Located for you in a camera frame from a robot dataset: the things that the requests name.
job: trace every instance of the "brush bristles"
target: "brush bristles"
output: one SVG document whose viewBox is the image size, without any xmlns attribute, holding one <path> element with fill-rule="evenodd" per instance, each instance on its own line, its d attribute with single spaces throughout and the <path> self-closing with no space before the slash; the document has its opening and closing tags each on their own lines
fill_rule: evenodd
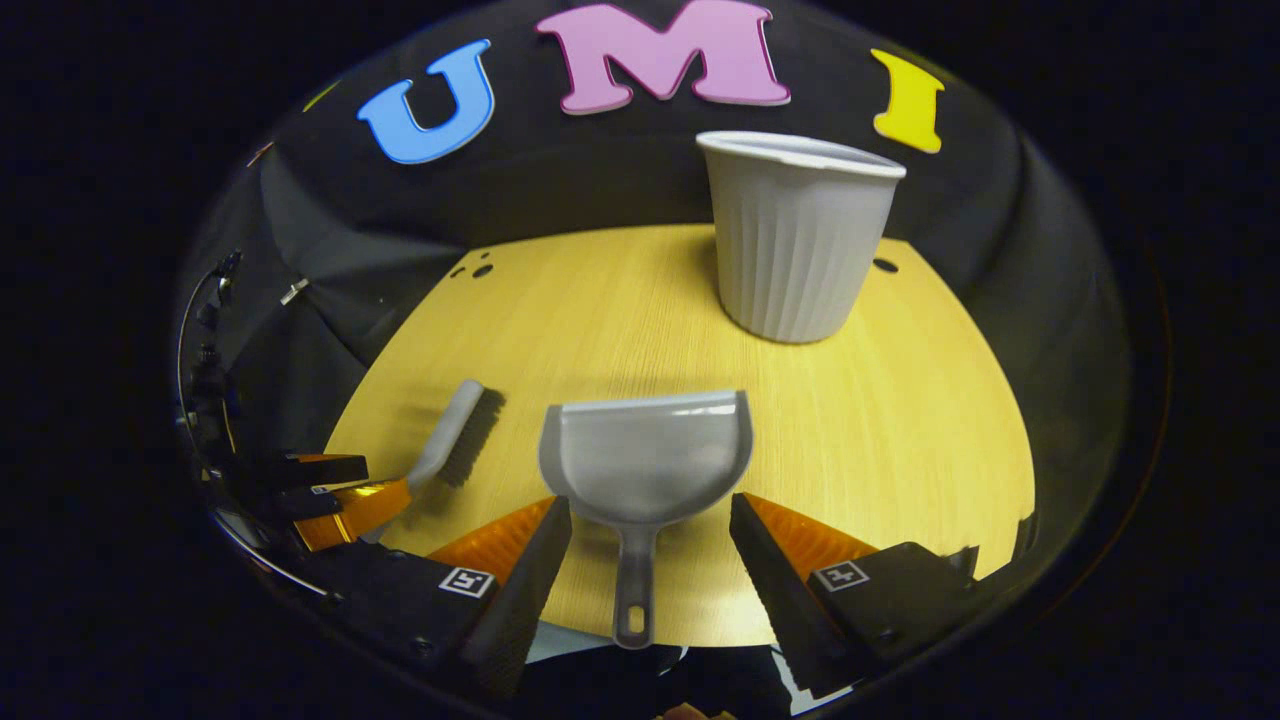
<svg viewBox="0 0 1280 720">
<path fill-rule="evenodd" d="M 489 439 L 489 433 L 498 423 L 498 414 L 506 401 L 507 398 L 500 392 L 484 388 L 475 409 L 467 416 L 466 424 L 462 425 L 462 432 L 458 434 L 458 441 L 453 443 L 448 460 L 435 474 L 436 478 L 454 488 L 466 484 L 476 459 L 480 457 L 480 451 L 484 450 L 485 441 Z"/>
</svg>

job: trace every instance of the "cup rim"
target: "cup rim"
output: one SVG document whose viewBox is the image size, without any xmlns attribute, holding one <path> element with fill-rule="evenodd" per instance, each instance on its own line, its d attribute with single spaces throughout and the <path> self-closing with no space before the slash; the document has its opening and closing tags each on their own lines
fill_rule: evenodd
<svg viewBox="0 0 1280 720">
<path fill-rule="evenodd" d="M 901 179 L 906 168 L 865 150 L 799 135 L 755 131 L 708 131 L 696 135 L 703 150 L 772 160 L 814 170 L 840 170 Z"/>
</svg>

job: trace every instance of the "wood grain surface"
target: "wood grain surface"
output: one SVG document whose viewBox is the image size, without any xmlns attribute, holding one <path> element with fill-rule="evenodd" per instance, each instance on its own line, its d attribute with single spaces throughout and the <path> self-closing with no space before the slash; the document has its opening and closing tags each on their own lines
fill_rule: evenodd
<svg viewBox="0 0 1280 720">
<path fill-rule="evenodd" d="M 712 225 L 591 231 L 468 252 L 399 328 L 325 452 L 372 478 L 412 465 L 458 384 L 507 404 L 465 486 L 434 483 L 383 537 L 426 555 L 548 496 L 538 438 L 548 405 L 746 389 L 755 452 L 740 491 L 873 546 L 980 546 L 978 577 L 1010 560 L 1034 507 L 1030 448 L 982 333 L 932 268 L 884 240 L 845 327 L 781 345 L 733 324 L 716 291 Z M 480 277 L 476 270 L 483 270 Z M 773 642 L 728 534 L 728 498 L 663 530 L 655 641 Z M 611 634 L 617 539 L 573 519 L 543 620 Z"/>
</svg>

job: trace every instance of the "blue letter u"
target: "blue letter u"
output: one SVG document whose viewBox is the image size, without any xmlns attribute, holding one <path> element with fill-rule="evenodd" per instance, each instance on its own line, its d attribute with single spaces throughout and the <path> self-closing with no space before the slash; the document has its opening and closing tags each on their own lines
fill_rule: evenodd
<svg viewBox="0 0 1280 720">
<path fill-rule="evenodd" d="M 480 135 L 493 117 L 493 88 L 480 64 L 488 40 L 477 40 L 444 55 L 426 68 L 426 74 L 443 74 L 458 109 L 444 124 L 422 129 L 413 119 L 404 94 L 413 85 L 402 79 L 365 102 L 356 118 L 369 123 L 374 140 L 388 158 L 413 165 L 448 155 Z"/>
</svg>

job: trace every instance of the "dustpan handle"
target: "dustpan handle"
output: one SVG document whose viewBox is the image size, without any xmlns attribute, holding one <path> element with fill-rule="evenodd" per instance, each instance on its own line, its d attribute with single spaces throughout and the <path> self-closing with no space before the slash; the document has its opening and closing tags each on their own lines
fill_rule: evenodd
<svg viewBox="0 0 1280 720">
<path fill-rule="evenodd" d="M 613 596 L 613 642 L 626 650 L 653 644 L 653 548 L 657 528 L 620 528 L 618 587 Z M 632 607 L 637 607 L 639 632 L 631 632 Z"/>
</svg>

